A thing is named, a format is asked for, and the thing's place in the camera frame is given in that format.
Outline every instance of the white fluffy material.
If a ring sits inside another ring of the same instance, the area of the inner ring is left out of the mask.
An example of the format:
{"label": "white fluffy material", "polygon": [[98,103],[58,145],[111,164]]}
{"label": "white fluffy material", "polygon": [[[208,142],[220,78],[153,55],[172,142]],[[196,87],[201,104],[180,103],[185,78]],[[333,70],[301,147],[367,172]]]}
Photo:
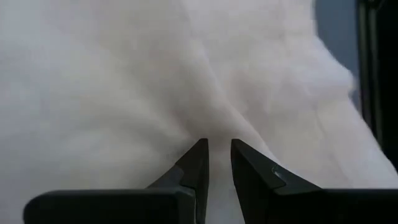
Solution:
{"label": "white fluffy material", "polygon": [[230,140],[320,187],[398,187],[312,0],[0,0],[0,223],[54,189],[146,187],[210,140],[207,223],[242,223]]}

